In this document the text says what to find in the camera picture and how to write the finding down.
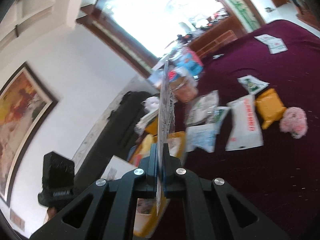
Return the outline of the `framed painting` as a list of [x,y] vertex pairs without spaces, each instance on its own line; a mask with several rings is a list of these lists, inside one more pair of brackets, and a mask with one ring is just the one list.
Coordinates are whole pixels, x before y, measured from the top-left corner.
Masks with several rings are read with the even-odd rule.
[[8,207],[24,154],[57,103],[26,62],[1,89],[1,200]]

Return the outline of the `stack of newspapers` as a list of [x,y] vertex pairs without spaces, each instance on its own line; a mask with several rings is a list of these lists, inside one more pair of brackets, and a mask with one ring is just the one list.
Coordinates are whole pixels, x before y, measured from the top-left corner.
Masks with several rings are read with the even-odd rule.
[[139,122],[137,122],[135,126],[135,130],[143,131],[148,124],[158,115],[159,110],[156,109],[154,111],[149,112],[148,114],[144,115]]

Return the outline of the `dark sofa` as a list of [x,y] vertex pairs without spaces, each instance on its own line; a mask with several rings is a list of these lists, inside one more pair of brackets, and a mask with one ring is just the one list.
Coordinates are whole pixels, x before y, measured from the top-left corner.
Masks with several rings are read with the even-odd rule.
[[145,114],[143,101],[151,96],[145,91],[129,91],[122,97],[76,173],[76,184],[91,184],[97,180],[114,155],[127,159],[130,148],[138,138],[135,125]]

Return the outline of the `yellow padded mailer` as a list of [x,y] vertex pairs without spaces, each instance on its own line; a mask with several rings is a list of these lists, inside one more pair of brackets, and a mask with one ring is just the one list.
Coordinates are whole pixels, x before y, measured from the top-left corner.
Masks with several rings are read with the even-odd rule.
[[263,118],[262,129],[268,129],[273,122],[279,121],[286,111],[286,107],[274,88],[260,94],[255,100],[255,107]]

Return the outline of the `blue print plastic packet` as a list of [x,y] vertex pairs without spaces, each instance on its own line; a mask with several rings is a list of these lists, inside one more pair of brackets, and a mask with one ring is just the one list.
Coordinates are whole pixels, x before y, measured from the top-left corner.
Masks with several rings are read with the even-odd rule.
[[199,126],[190,126],[186,130],[186,146],[187,152],[200,148],[208,153],[213,153],[216,143],[215,124],[205,124]]

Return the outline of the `white red-text plastic bag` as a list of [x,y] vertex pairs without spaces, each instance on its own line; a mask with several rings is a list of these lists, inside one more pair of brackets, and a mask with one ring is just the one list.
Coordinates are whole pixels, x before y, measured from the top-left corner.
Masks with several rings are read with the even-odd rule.
[[263,146],[263,135],[255,113],[254,95],[248,94],[227,103],[232,111],[232,130],[226,151]]

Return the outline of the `pink fluffy plush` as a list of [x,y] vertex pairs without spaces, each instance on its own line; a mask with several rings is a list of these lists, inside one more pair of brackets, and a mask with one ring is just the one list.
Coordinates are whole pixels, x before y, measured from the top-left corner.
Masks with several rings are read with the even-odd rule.
[[280,120],[280,131],[290,133],[293,138],[300,139],[308,130],[306,113],[299,107],[289,107]]

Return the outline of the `printed plastic sheet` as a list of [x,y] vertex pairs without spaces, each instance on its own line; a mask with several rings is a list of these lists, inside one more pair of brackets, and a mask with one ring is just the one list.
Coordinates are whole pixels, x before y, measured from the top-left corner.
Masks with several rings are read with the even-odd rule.
[[161,91],[159,96],[159,110],[158,110],[158,126],[157,126],[157,191],[156,191],[156,205],[157,215],[161,209],[162,193],[163,193],[163,154],[164,144],[167,143],[168,134],[173,120],[174,100],[169,82],[169,60],[165,61],[163,80],[161,84]]

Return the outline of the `green print wet wipe packet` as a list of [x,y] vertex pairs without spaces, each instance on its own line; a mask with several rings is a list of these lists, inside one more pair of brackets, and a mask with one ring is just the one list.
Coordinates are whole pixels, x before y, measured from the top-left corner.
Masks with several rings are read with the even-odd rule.
[[193,126],[204,122],[213,113],[215,107],[219,105],[219,101],[218,90],[213,90],[194,100],[186,115],[185,125]]

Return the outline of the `clear plastic snack tub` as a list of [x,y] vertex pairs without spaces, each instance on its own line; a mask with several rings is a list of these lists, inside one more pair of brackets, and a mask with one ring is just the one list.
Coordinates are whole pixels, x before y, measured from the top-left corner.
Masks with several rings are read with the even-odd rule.
[[198,94],[198,90],[194,86],[193,81],[188,77],[179,77],[169,82],[169,84],[174,96],[182,103],[192,101]]

